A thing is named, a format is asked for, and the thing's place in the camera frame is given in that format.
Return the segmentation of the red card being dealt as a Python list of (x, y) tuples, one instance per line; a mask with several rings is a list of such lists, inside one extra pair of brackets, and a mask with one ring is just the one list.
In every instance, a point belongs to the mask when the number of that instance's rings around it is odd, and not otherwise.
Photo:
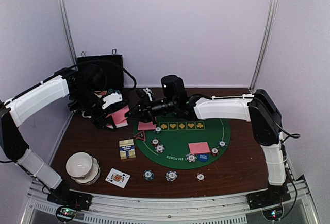
[(142, 130), (155, 130), (157, 127), (156, 124), (153, 124), (153, 122), (138, 122), (138, 128), (137, 130), (142, 131)]

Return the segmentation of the red backed card deck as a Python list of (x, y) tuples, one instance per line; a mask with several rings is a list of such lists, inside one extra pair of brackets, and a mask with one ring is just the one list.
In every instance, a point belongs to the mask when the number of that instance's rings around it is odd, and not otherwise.
[(107, 117), (112, 117), (117, 128), (128, 126), (127, 118), (125, 114), (129, 111), (129, 106), (121, 108), (120, 110), (107, 115)]

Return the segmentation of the green chips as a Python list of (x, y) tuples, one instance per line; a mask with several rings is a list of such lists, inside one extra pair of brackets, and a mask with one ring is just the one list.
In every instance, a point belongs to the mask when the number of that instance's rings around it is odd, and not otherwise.
[(219, 141), (218, 146), (221, 148), (227, 147), (227, 143), (225, 141)]
[(162, 132), (162, 128), (161, 127), (156, 127), (155, 129), (154, 129), (154, 133), (155, 134), (159, 134), (159, 133), (161, 133)]

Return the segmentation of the triangular all-in button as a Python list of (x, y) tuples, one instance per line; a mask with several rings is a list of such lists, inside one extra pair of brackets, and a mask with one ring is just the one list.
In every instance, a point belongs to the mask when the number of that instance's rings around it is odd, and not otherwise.
[(133, 138), (145, 142), (146, 141), (145, 131), (144, 130), (139, 131), (137, 134), (133, 136)]

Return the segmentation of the orange chips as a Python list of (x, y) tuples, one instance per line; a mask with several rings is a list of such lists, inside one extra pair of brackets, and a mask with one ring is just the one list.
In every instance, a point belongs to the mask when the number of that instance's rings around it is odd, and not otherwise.
[(153, 145), (153, 146), (157, 146), (157, 145), (159, 145), (159, 144), (160, 144), (160, 140), (159, 140), (159, 139), (156, 139), (156, 138), (151, 139), (151, 145)]
[(219, 149), (217, 147), (213, 147), (210, 152), (211, 152), (211, 155), (214, 157), (218, 156), (220, 153)]

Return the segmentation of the blue white chips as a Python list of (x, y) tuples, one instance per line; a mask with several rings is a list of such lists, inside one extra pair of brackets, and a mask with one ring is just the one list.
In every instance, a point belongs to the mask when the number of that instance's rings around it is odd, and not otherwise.
[(189, 153), (189, 154), (186, 155), (186, 160), (189, 163), (193, 163), (193, 162), (196, 161), (196, 155)]
[(157, 146), (155, 146), (155, 151), (157, 153), (163, 153), (165, 151), (165, 146), (163, 144), (158, 144)]

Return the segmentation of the green poker chip stack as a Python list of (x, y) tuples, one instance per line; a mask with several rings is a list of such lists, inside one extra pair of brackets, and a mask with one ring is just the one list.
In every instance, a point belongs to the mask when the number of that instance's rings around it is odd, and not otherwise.
[(143, 177), (144, 177), (145, 180), (151, 181), (151, 180), (154, 179), (155, 175), (154, 175), (152, 170), (145, 170), (143, 172)]

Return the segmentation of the blue white poker chip stack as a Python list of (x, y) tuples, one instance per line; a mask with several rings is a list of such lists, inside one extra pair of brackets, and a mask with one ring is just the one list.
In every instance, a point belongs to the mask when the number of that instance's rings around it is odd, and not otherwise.
[(175, 181), (177, 177), (178, 177), (178, 173), (174, 170), (170, 170), (165, 174), (165, 179), (169, 182)]

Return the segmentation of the blue small blind button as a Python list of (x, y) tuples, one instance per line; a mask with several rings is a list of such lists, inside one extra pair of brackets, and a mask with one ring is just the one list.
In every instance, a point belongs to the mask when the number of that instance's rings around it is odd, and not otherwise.
[(199, 154), (197, 158), (201, 162), (207, 162), (209, 160), (209, 154)]

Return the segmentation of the orange black poker chip stack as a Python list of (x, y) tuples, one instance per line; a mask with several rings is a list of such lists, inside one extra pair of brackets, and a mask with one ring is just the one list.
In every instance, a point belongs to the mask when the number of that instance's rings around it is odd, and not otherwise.
[(197, 173), (196, 176), (195, 176), (195, 178), (196, 178), (199, 182), (203, 182), (203, 181), (205, 181), (206, 176), (205, 176), (204, 173)]

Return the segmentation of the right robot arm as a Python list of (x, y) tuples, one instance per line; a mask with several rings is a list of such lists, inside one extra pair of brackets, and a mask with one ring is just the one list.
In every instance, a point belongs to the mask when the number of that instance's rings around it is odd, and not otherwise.
[(263, 149), (268, 169), (268, 189), (264, 199), (277, 203), (286, 193), (285, 152), (283, 151), (282, 115), (265, 90), (229, 97), (187, 95), (185, 89), (164, 88), (164, 98), (154, 100), (145, 93), (125, 116), (141, 122), (175, 113), (186, 120), (237, 119), (250, 122), (253, 137)]

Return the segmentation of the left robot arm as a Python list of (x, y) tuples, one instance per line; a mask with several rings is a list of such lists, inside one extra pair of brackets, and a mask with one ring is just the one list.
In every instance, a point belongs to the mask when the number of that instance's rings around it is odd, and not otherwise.
[(74, 201), (73, 192), (65, 180), (29, 148), (19, 126), (44, 107), (68, 96), (79, 110), (90, 113), (95, 127), (104, 128), (110, 124), (115, 128), (110, 117), (110, 113), (114, 112), (111, 106), (122, 101), (122, 95), (112, 93), (99, 97), (96, 94), (98, 86), (106, 83), (106, 76), (96, 65), (84, 71), (68, 67), (1, 103), (1, 148), (5, 156), (47, 186), (62, 205), (70, 205)]

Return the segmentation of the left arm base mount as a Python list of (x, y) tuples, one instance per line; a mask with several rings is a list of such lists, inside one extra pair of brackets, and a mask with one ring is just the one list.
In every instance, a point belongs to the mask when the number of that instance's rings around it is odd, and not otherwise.
[(92, 195), (70, 191), (68, 197), (55, 197), (52, 193), (47, 196), (47, 201), (58, 205), (68, 206), (77, 211), (88, 211), (92, 203)]

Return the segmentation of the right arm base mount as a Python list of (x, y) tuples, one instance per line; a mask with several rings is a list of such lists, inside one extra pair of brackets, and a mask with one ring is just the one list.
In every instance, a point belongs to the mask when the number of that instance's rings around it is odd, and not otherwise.
[(271, 191), (269, 189), (265, 191), (249, 193), (246, 197), (250, 210), (280, 204), (291, 199), (289, 193), (280, 193)]

